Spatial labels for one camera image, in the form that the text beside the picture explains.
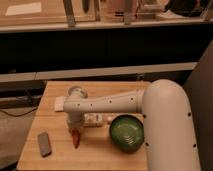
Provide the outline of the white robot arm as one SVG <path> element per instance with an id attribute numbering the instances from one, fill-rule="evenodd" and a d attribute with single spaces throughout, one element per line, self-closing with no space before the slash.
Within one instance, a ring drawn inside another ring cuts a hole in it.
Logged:
<path id="1" fill-rule="evenodd" d="M 184 89 L 160 79 L 144 89 L 80 98 L 70 95 L 63 109 L 85 113 L 140 113 L 144 117 L 148 171 L 201 171 L 193 114 Z"/>

